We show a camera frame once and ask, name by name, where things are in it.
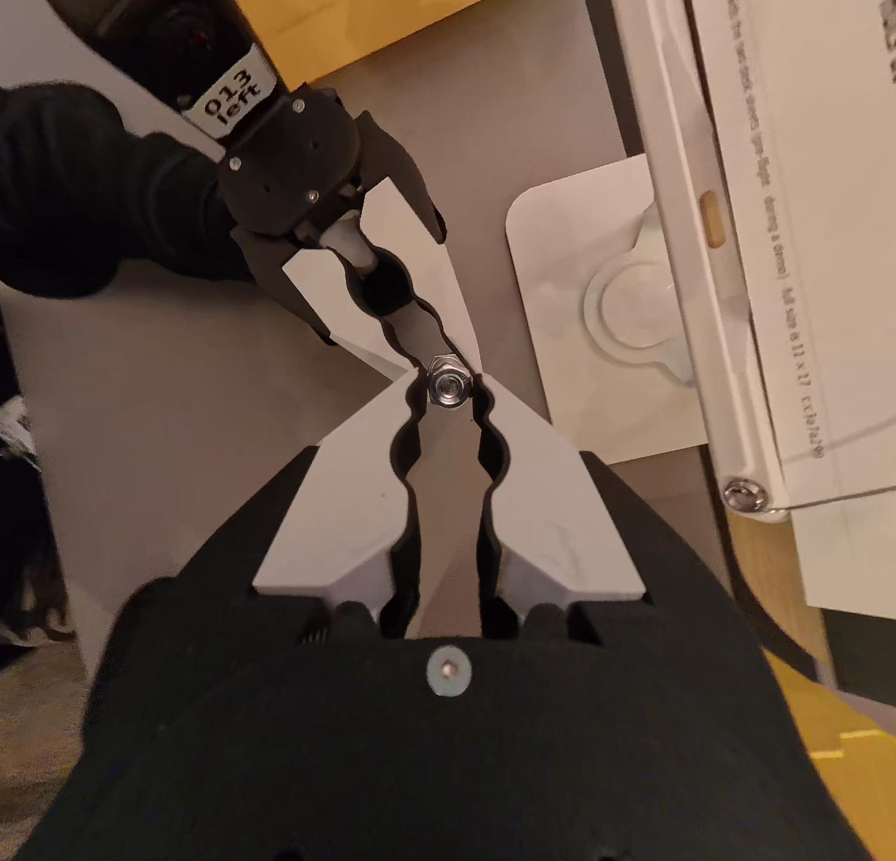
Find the person's dark clothing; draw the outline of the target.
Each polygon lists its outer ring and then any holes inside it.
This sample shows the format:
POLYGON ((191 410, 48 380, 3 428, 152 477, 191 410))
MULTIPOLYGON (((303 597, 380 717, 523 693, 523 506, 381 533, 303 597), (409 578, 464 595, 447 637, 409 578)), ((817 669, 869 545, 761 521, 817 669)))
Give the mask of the person's dark clothing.
MULTIPOLYGON (((1 407, 21 395, 1 328, 1 407)), ((73 639, 73 623, 39 469, 1 454, 2 665, 43 643, 73 639)))

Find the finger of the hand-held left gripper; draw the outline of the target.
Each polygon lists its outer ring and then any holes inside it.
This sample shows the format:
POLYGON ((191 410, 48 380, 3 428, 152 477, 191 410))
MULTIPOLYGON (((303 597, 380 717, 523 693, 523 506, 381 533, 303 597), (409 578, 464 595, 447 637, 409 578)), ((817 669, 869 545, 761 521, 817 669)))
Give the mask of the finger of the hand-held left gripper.
POLYGON ((449 252, 389 177, 366 192, 359 227, 373 250, 387 255, 406 273, 411 295, 437 321, 454 355, 473 374, 480 374, 476 331, 449 252))
POLYGON ((300 250, 283 272, 337 345, 381 374, 420 370, 420 362, 400 347, 391 325, 367 304, 355 268, 338 253, 300 250))

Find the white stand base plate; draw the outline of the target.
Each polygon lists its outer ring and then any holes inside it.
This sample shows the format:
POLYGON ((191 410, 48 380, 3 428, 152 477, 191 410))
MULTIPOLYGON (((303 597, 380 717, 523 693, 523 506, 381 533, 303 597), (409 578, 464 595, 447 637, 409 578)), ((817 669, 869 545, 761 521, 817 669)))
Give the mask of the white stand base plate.
POLYGON ((606 463, 707 442, 646 156, 526 191, 505 232, 555 429, 606 463))

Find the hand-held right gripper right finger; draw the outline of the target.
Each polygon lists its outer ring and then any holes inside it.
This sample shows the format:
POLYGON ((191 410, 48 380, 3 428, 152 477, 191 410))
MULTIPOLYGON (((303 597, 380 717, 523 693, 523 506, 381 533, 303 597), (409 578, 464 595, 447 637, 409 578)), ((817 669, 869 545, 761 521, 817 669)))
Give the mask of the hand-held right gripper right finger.
POLYGON ((644 582, 580 453, 487 374, 474 379, 477 460, 490 478, 476 541, 481 624, 550 605, 644 598, 644 582))

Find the yellow plastic bin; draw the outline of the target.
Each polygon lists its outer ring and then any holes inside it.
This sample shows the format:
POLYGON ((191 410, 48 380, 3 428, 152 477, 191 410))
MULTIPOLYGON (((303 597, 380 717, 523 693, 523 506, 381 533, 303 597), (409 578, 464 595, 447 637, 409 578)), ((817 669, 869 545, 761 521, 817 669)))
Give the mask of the yellow plastic bin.
POLYGON ((877 860, 895 858, 895 737, 764 652, 813 765, 877 860))
POLYGON ((236 0, 290 89, 484 0, 236 0))

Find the white paper tag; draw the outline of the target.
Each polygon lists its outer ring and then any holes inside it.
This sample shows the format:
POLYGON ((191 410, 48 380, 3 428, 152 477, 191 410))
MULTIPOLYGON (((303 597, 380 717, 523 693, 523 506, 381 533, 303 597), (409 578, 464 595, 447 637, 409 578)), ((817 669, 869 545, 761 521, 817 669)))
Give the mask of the white paper tag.
POLYGON ((1 454, 25 460, 33 468, 39 468, 24 398, 20 394, 9 398, 1 407, 1 454))

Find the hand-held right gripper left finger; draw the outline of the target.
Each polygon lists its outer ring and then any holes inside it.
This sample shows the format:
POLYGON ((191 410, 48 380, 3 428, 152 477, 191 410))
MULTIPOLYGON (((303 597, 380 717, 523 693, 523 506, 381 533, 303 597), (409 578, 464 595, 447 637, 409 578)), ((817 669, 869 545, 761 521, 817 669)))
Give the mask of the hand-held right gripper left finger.
POLYGON ((427 410, 409 370, 313 448, 310 465, 252 586, 262 595, 365 606, 381 627, 407 627, 420 602, 421 540, 407 475, 427 410))

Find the person's left hand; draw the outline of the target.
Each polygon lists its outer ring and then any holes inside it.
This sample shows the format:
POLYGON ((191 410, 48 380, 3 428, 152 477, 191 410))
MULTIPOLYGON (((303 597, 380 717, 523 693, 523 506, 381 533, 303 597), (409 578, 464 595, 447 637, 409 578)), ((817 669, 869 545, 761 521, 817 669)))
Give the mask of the person's left hand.
POLYGON ((232 238, 236 222, 220 195, 217 166, 164 133, 125 139, 116 190, 122 256, 197 280, 253 284, 232 238))

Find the steel hex bolt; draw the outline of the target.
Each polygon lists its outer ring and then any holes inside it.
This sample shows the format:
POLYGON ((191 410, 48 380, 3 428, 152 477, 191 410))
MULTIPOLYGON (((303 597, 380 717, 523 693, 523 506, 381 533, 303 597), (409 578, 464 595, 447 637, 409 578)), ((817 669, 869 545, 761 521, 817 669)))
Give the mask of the steel hex bolt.
POLYGON ((428 374, 427 390, 429 401, 435 407, 462 407, 472 396, 472 376, 463 367, 453 364, 442 366, 428 374))

